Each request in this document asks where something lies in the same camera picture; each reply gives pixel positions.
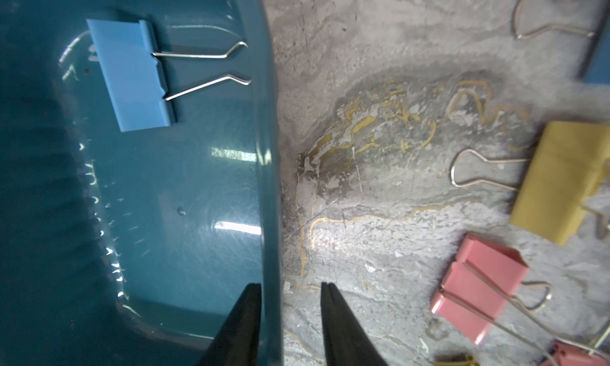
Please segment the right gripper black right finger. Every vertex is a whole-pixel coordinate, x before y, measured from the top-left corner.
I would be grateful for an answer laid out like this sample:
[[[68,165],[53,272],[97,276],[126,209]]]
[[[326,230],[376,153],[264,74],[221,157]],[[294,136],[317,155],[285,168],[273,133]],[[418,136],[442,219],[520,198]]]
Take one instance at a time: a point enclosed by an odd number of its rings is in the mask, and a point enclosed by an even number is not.
[[[322,283],[320,305],[327,365],[388,364],[334,283]]]

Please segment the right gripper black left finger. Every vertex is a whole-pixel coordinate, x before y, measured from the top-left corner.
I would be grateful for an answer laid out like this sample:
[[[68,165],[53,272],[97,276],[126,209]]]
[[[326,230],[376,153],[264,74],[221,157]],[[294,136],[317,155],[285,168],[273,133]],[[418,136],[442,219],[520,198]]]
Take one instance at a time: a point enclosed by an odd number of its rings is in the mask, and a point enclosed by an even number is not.
[[[248,284],[196,365],[257,365],[261,307],[260,283]]]

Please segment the yellow binder clip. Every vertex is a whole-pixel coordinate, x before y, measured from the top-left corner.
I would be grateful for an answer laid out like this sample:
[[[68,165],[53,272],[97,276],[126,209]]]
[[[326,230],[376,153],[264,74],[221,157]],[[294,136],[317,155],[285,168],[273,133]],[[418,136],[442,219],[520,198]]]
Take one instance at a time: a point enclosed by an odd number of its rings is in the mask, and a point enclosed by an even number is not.
[[[464,148],[450,167],[451,184],[467,188],[488,184],[517,193],[509,222],[516,227],[565,245],[587,215],[597,216],[597,236],[609,237],[609,214],[586,201],[597,194],[609,177],[609,126],[603,124],[552,121],[546,125],[520,186],[487,178],[459,183],[455,170],[466,155],[488,164],[524,163],[525,159],[489,159],[472,148]]]
[[[473,355],[462,354],[436,360],[434,366],[480,366],[480,364],[475,360]]]

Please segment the teal plastic storage box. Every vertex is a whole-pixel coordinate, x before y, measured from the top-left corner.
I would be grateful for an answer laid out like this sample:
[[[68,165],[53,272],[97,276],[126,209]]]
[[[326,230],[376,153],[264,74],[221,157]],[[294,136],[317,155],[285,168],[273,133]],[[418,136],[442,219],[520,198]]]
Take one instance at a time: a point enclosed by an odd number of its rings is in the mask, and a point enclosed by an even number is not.
[[[148,21],[176,94],[122,132],[88,19]],[[260,283],[284,362],[277,77],[262,0],[1,0],[1,363],[196,365]]]

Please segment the pink binder clip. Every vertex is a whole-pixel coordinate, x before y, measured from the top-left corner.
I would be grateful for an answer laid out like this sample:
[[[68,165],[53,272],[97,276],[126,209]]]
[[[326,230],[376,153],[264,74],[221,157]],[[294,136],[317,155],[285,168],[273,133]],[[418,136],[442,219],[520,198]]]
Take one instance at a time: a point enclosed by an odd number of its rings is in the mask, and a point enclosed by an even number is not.
[[[430,311],[480,345],[509,302],[533,314],[551,300],[552,286],[526,282],[528,272],[518,250],[468,233],[432,297]],[[520,287],[543,288],[545,293],[527,306],[516,295]]]
[[[554,336],[553,353],[546,356],[539,365],[609,365],[609,354],[600,349],[609,336],[609,321],[599,330],[589,345],[576,342],[572,337],[566,337],[556,330],[549,329]]]

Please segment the blue binder clip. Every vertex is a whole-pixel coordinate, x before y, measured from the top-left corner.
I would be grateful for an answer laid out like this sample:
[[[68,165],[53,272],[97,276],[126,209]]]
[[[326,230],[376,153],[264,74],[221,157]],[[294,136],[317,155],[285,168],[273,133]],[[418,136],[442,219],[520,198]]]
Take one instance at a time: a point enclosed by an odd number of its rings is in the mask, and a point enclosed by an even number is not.
[[[584,0],[556,0],[579,2]],[[571,24],[550,22],[529,31],[519,30],[519,18],[526,0],[517,0],[512,16],[511,30],[516,40],[530,40],[548,32],[560,32],[592,40],[585,55],[578,79],[584,84],[609,85],[609,0],[606,0],[603,15],[595,29],[585,29]]]
[[[168,127],[175,123],[172,101],[225,81],[249,86],[251,81],[226,74],[176,94],[168,92],[162,58],[228,59],[248,44],[238,41],[223,54],[186,54],[159,51],[152,25],[138,22],[88,19],[106,89],[119,129],[133,132]]]

